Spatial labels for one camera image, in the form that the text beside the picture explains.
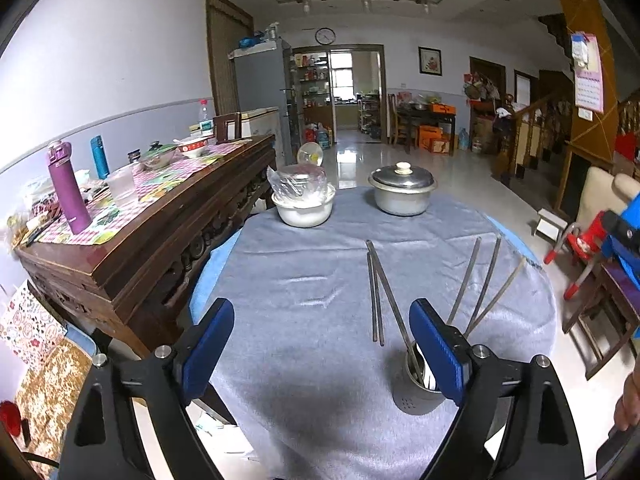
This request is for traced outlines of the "person's right hand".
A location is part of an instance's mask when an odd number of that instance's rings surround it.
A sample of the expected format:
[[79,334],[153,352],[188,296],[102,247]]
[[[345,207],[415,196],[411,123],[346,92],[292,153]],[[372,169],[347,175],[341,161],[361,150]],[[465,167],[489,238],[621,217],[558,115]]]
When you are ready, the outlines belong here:
[[624,382],[624,391],[614,411],[614,424],[620,431],[637,426],[640,419],[640,360]]

